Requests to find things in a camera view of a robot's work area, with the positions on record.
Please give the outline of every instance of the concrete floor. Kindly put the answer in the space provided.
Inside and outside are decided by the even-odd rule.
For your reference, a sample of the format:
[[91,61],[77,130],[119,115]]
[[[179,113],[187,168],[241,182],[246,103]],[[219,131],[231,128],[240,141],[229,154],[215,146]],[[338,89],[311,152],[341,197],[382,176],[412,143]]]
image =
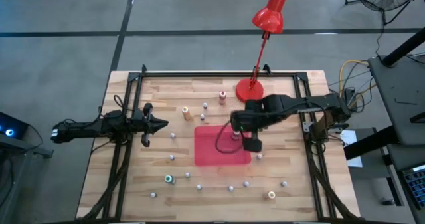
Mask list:
[[[286,29],[379,29],[381,15],[344,0],[287,0]],[[253,14],[267,0],[133,0],[129,31],[255,29]],[[119,31],[127,0],[0,0],[0,32]],[[424,0],[415,0],[388,29],[422,28]],[[345,60],[375,55],[378,33],[346,35],[273,35],[263,63],[273,70],[324,70],[338,80]],[[384,34],[387,54],[412,33]],[[92,140],[50,142],[54,124],[65,118],[92,120],[102,103],[117,37],[0,38],[0,109],[31,123],[42,134],[53,158],[37,158],[25,181],[14,223],[46,223],[74,218]],[[259,35],[126,37],[118,70],[248,70],[260,48]],[[425,51],[417,48],[414,53]],[[354,74],[366,69],[359,66]],[[360,87],[369,74],[350,80]],[[390,125],[378,90],[352,128]],[[389,197],[382,180],[354,180],[361,215],[366,219],[412,223],[405,207],[383,207]]]

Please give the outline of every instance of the lamp base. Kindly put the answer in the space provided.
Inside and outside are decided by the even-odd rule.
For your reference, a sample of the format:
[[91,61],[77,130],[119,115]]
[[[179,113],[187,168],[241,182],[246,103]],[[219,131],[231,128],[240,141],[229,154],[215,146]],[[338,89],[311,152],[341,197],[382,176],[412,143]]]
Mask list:
[[259,100],[263,97],[264,89],[260,82],[256,81],[254,85],[250,85],[250,78],[245,78],[236,85],[236,97],[238,97],[241,102]]

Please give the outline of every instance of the red mat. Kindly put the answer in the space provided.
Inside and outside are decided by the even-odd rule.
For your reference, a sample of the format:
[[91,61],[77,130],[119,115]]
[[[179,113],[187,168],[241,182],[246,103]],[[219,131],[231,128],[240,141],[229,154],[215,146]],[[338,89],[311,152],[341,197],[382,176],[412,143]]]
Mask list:
[[227,126],[218,139],[218,148],[224,151],[239,150],[233,154],[222,154],[215,147],[222,126],[199,126],[195,128],[195,165],[229,166],[251,162],[251,154],[242,148],[242,137],[232,139],[232,127]]

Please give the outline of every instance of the wooden table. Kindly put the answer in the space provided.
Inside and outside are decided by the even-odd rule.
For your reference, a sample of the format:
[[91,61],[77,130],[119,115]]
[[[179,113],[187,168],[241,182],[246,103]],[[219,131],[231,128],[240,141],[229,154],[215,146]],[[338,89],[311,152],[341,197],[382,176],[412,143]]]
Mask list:
[[[325,73],[307,71],[311,94],[328,93]],[[113,95],[122,98],[128,72],[112,72],[106,92],[103,112],[118,107]],[[263,158],[247,166],[197,167],[194,163],[194,128],[204,125],[223,125],[230,112],[243,109],[235,97],[240,78],[144,78],[140,107],[151,102],[153,114],[169,121],[169,125],[150,136],[151,147],[135,135],[127,178],[122,221],[314,221],[316,220],[311,182],[305,156],[298,115],[270,126],[260,133]],[[295,97],[290,78],[259,78],[265,94],[287,94]],[[218,103],[218,93],[227,92],[226,105]],[[192,120],[183,118],[182,107],[189,107]],[[206,118],[201,121],[200,114]],[[173,132],[176,138],[170,138]],[[94,148],[107,141],[96,138]],[[339,141],[328,142],[325,151],[327,170],[332,188],[342,202],[359,215],[357,200]],[[108,182],[114,144],[96,150],[88,164],[77,217],[86,214],[97,202]],[[175,185],[164,182],[165,175],[177,178]],[[244,181],[250,186],[244,187]],[[288,186],[281,187],[286,181]],[[202,191],[196,186],[202,185]],[[324,191],[321,189],[323,210],[327,213]],[[265,191],[274,191],[275,200],[264,200]],[[150,198],[151,192],[157,194]],[[112,201],[110,215],[114,214]]]

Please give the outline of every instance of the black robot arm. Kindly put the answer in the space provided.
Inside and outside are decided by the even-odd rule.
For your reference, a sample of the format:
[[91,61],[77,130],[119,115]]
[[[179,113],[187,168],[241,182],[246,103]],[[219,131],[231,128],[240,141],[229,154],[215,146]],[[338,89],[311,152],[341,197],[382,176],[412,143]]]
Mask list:
[[309,127],[316,139],[326,138],[323,137],[326,130],[336,122],[345,122],[350,118],[345,101],[336,94],[305,98],[272,94],[261,100],[248,100],[245,110],[232,112],[230,123],[234,131],[251,132],[251,138],[243,137],[245,150],[260,152],[262,143],[258,139],[258,131],[281,122],[292,114],[320,111],[325,113],[324,118]]
[[129,133],[144,132],[141,142],[145,147],[149,147],[149,134],[154,134],[168,125],[168,121],[155,118],[152,109],[150,103],[145,104],[143,111],[136,108],[133,118],[127,118],[121,110],[114,110],[93,122],[64,120],[53,127],[50,138],[57,144],[69,142],[74,138],[97,137],[108,137],[114,142],[124,143]]

